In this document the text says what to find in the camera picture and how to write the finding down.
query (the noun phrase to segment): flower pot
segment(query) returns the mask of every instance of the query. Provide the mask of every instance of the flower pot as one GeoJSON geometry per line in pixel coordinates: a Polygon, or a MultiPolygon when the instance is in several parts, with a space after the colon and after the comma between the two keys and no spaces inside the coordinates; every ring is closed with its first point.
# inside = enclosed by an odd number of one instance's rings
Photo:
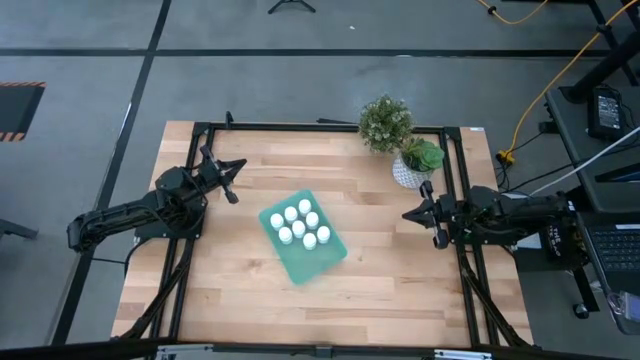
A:
{"type": "Polygon", "coordinates": [[[398,155],[393,162],[391,172],[396,182],[409,189],[417,189],[423,182],[431,178],[433,170],[427,172],[420,172],[411,170],[402,160],[402,156],[398,155]]]}

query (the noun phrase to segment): yellow cable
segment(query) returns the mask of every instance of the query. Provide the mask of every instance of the yellow cable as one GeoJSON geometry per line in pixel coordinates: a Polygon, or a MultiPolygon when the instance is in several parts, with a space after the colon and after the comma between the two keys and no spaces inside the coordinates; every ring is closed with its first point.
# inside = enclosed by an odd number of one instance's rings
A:
{"type": "MultiPolygon", "coordinates": [[[[484,5],[484,7],[486,7],[487,9],[491,9],[491,5],[487,4],[484,0],[477,0],[480,4],[484,5]]],[[[522,19],[518,20],[518,21],[509,21],[506,20],[505,18],[503,18],[502,16],[500,16],[500,14],[498,14],[497,11],[493,11],[492,15],[495,15],[496,18],[498,18],[500,21],[502,21],[503,23],[507,24],[507,25],[518,25],[520,23],[523,23],[525,21],[527,21],[527,19],[529,19],[530,17],[532,17],[533,15],[535,15],[535,13],[538,12],[538,10],[542,9],[542,7],[549,2],[549,0],[544,0],[540,5],[538,5],[537,8],[535,8],[535,10],[533,10],[531,13],[529,13],[529,15],[523,17],[522,19]]]]}
{"type": "MultiPolygon", "coordinates": [[[[622,14],[625,10],[627,10],[627,8],[629,8],[630,6],[632,6],[633,4],[635,4],[636,2],[638,2],[639,0],[632,0],[631,2],[629,2],[628,4],[626,4],[625,6],[623,6],[620,10],[618,10],[618,12],[616,12],[615,14],[613,14],[613,16],[607,21],[606,25],[610,25],[618,16],[620,16],[620,14],[622,14]]],[[[558,75],[556,75],[553,80],[551,80],[551,82],[549,83],[549,85],[547,85],[544,90],[542,90],[542,92],[540,93],[540,95],[538,95],[535,100],[533,100],[533,102],[531,103],[531,105],[529,105],[529,107],[527,108],[527,110],[524,112],[524,114],[522,114],[522,117],[520,118],[520,121],[518,122],[518,125],[516,126],[516,131],[513,134],[513,140],[511,141],[511,147],[509,147],[509,150],[506,151],[506,155],[509,155],[511,152],[513,152],[513,149],[516,147],[516,141],[518,139],[518,132],[520,131],[520,126],[522,126],[522,123],[524,122],[524,119],[527,117],[527,115],[529,115],[529,113],[531,112],[531,109],[533,109],[533,107],[538,103],[538,101],[540,101],[540,99],[544,96],[544,94],[549,91],[549,89],[551,88],[551,86],[553,86],[553,84],[555,84],[556,81],[558,81],[558,79],[560,77],[562,77],[562,75],[564,75],[565,72],[567,72],[567,70],[569,70],[569,68],[576,62],[576,60],[578,60],[578,58],[580,56],[582,56],[582,54],[585,52],[585,50],[587,50],[600,36],[600,33],[596,33],[591,40],[589,40],[589,42],[578,52],[578,54],[576,54],[576,56],[571,59],[571,61],[567,64],[567,66],[564,67],[564,69],[562,69],[562,71],[560,71],[558,73],[558,75]]]]}

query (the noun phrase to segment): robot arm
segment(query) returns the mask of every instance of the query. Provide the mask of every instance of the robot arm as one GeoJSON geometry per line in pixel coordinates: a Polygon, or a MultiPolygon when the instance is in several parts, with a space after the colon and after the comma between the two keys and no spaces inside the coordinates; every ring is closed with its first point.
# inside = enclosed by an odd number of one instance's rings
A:
{"type": "Polygon", "coordinates": [[[223,162],[215,160],[207,146],[200,151],[203,160],[196,167],[197,175],[183,167],[173,167],[156,180],[156,190],[142,199],[76,217],[67,227],[69,247],[76,252],[89,251],[107,236],[153,222],[162,222],[169,229],[195,227],[204,212],[191,211],[187,204],[197,199],[206,204],[205,194],[219,186],[230,203],[237,203],[231,183],[247,160],[223,162]]]}
{"type": "Polygon", "coordinates": [[[474,186],[469,199],[455,201],[452,195],[433,200],[431,182],[420,186],[425,200],[414,210],[402,215],[427,228],[434,228],[434,245],[447,247],[450,241],[463,244],[515,245],[518,240],[537,233],[545,226],[571,216],[563,193],[554,196],[512,199],[499,192],[474,186]],[[440,223],[451,225],[449,232],[440,223]]]}

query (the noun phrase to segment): wooden table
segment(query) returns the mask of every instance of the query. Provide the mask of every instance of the wooden table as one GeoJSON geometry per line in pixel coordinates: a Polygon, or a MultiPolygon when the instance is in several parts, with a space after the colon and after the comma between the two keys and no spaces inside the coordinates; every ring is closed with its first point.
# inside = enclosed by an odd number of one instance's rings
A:
{"type": "MultiPolygon", "coordinates": [[[[167,123],[152,183],[166,169],[184,165],[192,128],[192,122],[167,123]]],[[[471,184],[495,188],[484,131],[461,132],[471,184]]],[[[425,138],[438,143],[435,135],[425,138]]],[[[450,147],[455,156],[453,143],[450,147]]],[[[238,204],[228,204],[219,189],[208,195],[180,340],[470,346],[455,250],[436,250],[430,230],[401,219],[421,198],[394,182],[391,156],[371,155],[355,133],[248,130],[216,131],[213,153],[221,160],[246,158],[248,164],[235,181],[238,204]],[[295,286],[258,213],[304,188],[314,192],[349,254],[327,273],[295,286]]],[[[456,192],[462,194],[453,168],[456,192]]],[[[434,195],[445,191],[442,170],[432,182],[434,195]]],[[[154,239],[132,257],[114,335],[129,329],[155,296],[166,249],[167,240],[154,239]]],[[[497,246],[485,246],[484,255],[493,300],[518,334],[531,342],[513,259],[497,246]]],[[[161,335],[168,332],[172,308],[169,300],[161,335]]],[[[486,342],[481,309],[476,301],[486,342]]]]}

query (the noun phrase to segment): green tray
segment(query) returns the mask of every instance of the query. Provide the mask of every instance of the green tray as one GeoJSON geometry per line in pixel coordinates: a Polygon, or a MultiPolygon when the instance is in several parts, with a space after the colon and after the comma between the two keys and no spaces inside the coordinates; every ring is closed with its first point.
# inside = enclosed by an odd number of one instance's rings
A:
{"type": "Polygon", "coordinates": [[[324,214],[324,211],[322,211],[322,208],[310,190],[301,190],[295,193],[293,196],[278,204],[263,210],[258,217],[260,218],[262,227],[267,232],[267,235],[269,235],[273,247],[275,247],[276,252],[278,252],[280,260],[282,260],[282,264],[289,274],[289,278],[296,285],[302,285],[314,276],[322,274],[347,256],[347,249],[344,247],[338,233],[333,226],[331,226],[329,219],[324,214]],[[311,202],[311,211],[318,214],[320,220],[318,228],[320,226],[326,226],[331,231],[329,242],[326,244],[318,243],[313,250],[305,249],[304,245],[302,245],[302,239],[295,237],[291,244],[284,245],[278,237],[278,232],[271,227],[271,215],[279,213],[284,217],[284,209],[288,206],[293,206],[297,210],[298,203],[302,199],[308,199],[311,202]]]}

